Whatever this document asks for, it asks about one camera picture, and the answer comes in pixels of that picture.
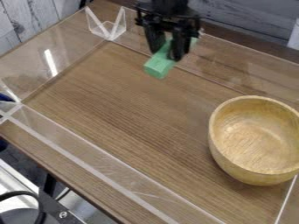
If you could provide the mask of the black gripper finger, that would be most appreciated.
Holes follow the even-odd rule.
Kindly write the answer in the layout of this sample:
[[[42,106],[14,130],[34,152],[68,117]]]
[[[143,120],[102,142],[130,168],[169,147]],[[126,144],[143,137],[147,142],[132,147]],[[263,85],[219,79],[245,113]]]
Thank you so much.
[[[181,27],[175,27],[172,30],[172,40],[168,51],[168,58],[173,61],[180,61],[183,56],[189,52],[191,36]]]
[[[145,24],[144,35],[151,53],[156,53],[165,42],[164,30],[157,24]]]

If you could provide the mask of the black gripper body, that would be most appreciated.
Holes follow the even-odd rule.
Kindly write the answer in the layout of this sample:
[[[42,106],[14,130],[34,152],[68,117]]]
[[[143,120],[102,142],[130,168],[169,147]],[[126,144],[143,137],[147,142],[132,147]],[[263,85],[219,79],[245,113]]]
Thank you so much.
[[[184,35],[199,37],[201,28],[200,14],[188,6],[189,0],[137,0],[134,4],[136,24],[144,28],[151,38],[161,37],[181,28]]]

